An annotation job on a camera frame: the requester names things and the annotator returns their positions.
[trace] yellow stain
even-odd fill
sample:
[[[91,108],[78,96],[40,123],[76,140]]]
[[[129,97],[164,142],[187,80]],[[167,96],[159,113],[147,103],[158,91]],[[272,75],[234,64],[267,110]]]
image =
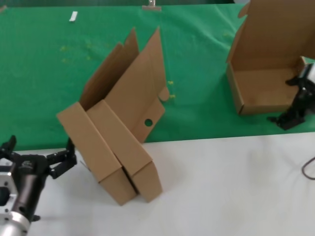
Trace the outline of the yellow stain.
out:
[[[66,47],[66,46],[62,46],[62,47],[60,48],[60,51],[61,51],[61,52],[64,52],[65,50],[67,50],[67,47]]]

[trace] cardboard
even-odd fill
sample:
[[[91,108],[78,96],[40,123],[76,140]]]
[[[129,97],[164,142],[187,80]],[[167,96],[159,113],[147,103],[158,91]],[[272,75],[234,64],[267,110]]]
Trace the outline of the cardboard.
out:
[[[121,205],[136,192],[147,202],[162,192],[141,143],[165,112],[160,100],[168,97],[159,29],[141,53],[132,30],[86,83],[80,102],[57,115],[96,180]]]
[[[162,186],[152,158],[108,104],[102,100],[87,114],[144,199],[149,202],[158,196]]]
[[[143,143],[165,112],[159,100],[166,101],[168,97],[162,45],[157,29],[105,101],[138,141]],[[146,119],[150,119],[153,125],[147,127]]]
[[[80,151],[97,182],[123,205],[136,192],[123,172],[123,167],[103,140],[80,103],[75,103],[57,115],[66,133]]]
[[[227,76],[239,114],[282,112],[296,87],[286,80],[315,59],[312,0],[252,0],[239,17],[247,18],[235,35],[227,58]]]

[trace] green table surface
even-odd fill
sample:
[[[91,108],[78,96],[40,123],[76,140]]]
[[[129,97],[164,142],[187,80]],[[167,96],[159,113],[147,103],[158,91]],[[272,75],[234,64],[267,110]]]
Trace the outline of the green table surface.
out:
[[[64,147],[56,113],[80,97],[85,82],[136,27],[142,49],[161,28],[166,113],[147,142],[282,134],[270,114],[239,116],[225,60],[242,5],[8,8],[0,14],[0,142],[17,149]],[[68,20],[78,11],[75,23]],[[289,132],[315,131],[313,117]]]

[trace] box bottom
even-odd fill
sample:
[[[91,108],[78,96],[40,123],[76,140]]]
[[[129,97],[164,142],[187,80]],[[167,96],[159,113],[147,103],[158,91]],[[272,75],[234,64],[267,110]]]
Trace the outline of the box bottom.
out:
[[[234,87],[238,89],[243,104],[239,113],[285,111],[298,92],[297,86],[290,87],[285,82],[296,74],[296,68],[234,71]]]

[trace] black cable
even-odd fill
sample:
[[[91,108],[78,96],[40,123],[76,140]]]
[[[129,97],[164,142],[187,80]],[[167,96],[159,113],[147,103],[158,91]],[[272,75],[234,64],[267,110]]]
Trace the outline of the black cable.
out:
[[[305,168],[306,168],[308,165],[310,165],[313,161],[315,161],[315,157],[313,157],[311,160],[309,160],[307,163],[305,163],[305,164],[302,166],[302,174],[303,174],[306,178],[308,178],[308,179],[310,179],[310,180],[315,180],[315,177],[310,177],[310,176],[308,176],[308,175],[305,173]]]

